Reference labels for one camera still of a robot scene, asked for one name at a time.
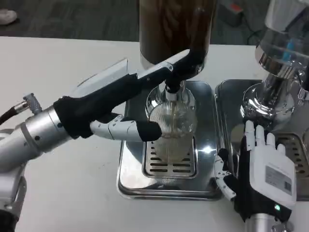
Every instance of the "sticker label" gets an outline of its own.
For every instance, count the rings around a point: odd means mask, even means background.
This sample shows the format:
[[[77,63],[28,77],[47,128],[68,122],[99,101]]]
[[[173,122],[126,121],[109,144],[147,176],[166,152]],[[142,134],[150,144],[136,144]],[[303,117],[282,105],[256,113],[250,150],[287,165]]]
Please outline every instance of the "sticker label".
[[[269,166],[266,166],[265,181],[283,192],[292,195],[292,180]]]

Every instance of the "green led light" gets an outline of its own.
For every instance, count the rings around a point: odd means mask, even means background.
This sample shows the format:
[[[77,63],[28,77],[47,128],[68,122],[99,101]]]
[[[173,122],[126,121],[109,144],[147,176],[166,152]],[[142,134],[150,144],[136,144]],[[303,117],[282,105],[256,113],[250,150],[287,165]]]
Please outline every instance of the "green led light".
[[[275,210],[278,210],[278,211],[280,211],[280,205],[275,205]]]

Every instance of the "drip tray grate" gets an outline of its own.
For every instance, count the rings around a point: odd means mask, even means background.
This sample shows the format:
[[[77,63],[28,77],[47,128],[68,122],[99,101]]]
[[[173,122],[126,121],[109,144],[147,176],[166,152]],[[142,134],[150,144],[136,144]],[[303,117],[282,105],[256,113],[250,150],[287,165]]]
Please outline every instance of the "drip tray grate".
[[[309,176],[309,165],[300,138],[293,133],[276,133],[279,144],[285,145],[286,156],[295,164],[296,176]]]
[[[153,142],[146,143],[144,174],[152,178],[193,178],[197,173],[194,139],[189,152],[179,162],[165,162],[156,155]]]

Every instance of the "red object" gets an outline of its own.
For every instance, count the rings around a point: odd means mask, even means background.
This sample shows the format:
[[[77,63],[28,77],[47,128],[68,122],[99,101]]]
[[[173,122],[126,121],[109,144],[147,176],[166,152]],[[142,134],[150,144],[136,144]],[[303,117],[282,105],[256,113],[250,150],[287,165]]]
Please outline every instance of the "red object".
[[[235,3],[232,3],[230,6],[234,11],[242,11],[242,8]]]

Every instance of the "white table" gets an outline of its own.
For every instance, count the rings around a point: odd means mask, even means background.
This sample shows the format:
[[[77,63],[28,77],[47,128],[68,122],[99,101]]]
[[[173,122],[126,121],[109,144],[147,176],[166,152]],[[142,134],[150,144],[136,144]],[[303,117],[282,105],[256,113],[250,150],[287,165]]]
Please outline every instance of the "white table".
[[[0,51],[1,112],[30,92],[45,108],[123,57],[129,58],[132,71],[141,69],[138,43],[1,37]],[[195,77],[212,88],[231,78],[263,78],[253,46],[211,45],[207,66]],[[123,111],[124,104],[115,110]],[[18,115],[1,128],[14,127],[29,115]],[[92,136],[70,141],[31,161],[16,231],[243,231],[240,216],[225,199],[194,202],[121,197],[116,188],[119,152],[120,142]],[[297,232],[308,231],[308,215],[309,203],[297,203],[292,214]]]

